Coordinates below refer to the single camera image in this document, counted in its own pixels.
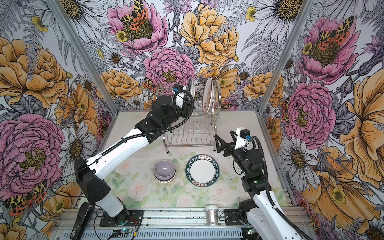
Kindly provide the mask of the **dark rimmed white plate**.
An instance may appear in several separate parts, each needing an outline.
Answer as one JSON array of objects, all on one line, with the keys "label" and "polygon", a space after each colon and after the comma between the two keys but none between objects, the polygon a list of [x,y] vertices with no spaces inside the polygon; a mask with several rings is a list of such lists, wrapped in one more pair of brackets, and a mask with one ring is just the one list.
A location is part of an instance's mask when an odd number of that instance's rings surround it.
[{"label": "dark rimmed white plate", "polygon": [[187,90],[192,95],[193,99],[195,98],[195,83],[193,79],[190,79],[188,82]]}]

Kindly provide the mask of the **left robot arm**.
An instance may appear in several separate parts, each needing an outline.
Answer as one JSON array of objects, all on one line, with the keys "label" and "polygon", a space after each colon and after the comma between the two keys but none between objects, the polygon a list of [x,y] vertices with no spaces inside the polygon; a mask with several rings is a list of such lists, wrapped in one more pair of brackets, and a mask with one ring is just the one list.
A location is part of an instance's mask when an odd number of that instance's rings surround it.
[{"label": "left robot arm", "polygon": [[87,160],[75,160],[76,181],[88,202],[101,207],[116,226],[123,226],[129,219],[128,210],[112,193],[105,178],[132,154],[186,123],[194,108],[194,98],[187,91],[172,97],[159,96],[146,118],[118,142]]}]

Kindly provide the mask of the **pink patterned white plate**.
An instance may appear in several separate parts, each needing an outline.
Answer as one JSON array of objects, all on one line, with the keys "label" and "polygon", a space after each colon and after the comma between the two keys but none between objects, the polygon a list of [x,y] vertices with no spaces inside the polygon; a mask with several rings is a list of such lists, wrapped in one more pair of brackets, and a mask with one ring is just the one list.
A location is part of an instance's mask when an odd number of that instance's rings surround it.
[{"label": "pink patterned white plate", "polygon": [[203,114],[206,115],[213,104],[213,97],[214,97],[214,83],[213,79],[211,77],[207,78],[204,92],[203,92],[203,99],[202,99],[202,110]]}]

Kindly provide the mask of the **green rimmed white plate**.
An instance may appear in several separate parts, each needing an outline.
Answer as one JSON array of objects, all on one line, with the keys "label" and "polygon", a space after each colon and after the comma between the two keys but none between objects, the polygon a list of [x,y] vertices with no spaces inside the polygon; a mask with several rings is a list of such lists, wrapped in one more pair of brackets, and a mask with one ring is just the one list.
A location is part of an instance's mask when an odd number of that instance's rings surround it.
[{"label": "green rimmed white plate", "polygon": [[220,167],[214,158],[201,154],[189,159],[185,174],[191,184],[205,188],[213,185],[219,179]]}]

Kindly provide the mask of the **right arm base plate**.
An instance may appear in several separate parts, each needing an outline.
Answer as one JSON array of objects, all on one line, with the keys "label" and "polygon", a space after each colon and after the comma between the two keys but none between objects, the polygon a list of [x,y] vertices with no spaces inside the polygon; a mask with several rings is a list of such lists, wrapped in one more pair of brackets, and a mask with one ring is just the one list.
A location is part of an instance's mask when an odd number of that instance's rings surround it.
[{"label": "right arm base plate", "polygon": [[243,221],[238,209],[224,209],[224,221],[226,226],[247,226],[249,223]]}]

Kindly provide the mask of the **lavender bowl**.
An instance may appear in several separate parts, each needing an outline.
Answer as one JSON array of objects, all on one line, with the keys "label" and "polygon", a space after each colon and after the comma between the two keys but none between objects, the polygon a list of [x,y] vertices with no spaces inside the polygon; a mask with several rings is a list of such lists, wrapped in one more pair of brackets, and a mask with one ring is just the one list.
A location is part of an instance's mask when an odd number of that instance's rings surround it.
[{"label": "lavender bowl", "polygon": [[154,166],[154,176],[159,180],[168,180],[175,176],[175,165],[167,160],[160,161]]}]

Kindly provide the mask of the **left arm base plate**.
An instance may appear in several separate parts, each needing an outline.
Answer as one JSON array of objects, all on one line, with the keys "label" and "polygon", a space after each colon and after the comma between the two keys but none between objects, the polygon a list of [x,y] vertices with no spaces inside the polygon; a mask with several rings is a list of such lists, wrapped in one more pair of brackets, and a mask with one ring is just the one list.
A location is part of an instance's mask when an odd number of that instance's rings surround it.
[{"label": "left arm base plate", "polygon": [[140,227],[144,218],[144,210],[123,210],[116,217],[112,218],[103,213],[100,221],[101,227]]}]

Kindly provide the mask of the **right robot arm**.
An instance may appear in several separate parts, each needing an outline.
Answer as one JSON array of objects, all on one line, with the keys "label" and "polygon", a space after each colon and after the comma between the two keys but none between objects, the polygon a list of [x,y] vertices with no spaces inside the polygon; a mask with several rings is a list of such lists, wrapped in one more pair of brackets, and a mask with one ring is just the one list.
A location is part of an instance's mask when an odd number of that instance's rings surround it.
[{"label": "right robot arm", "polygon": [[243,223],[252,225],[263,240],[308,240],[306,235],[283,213],[269,184],[267,161],[258,137],[245,128],[230,132],[228,143],[215,135],[218,153],[232,157],[242,174],[242,186],[250,199],[240,202]]}]

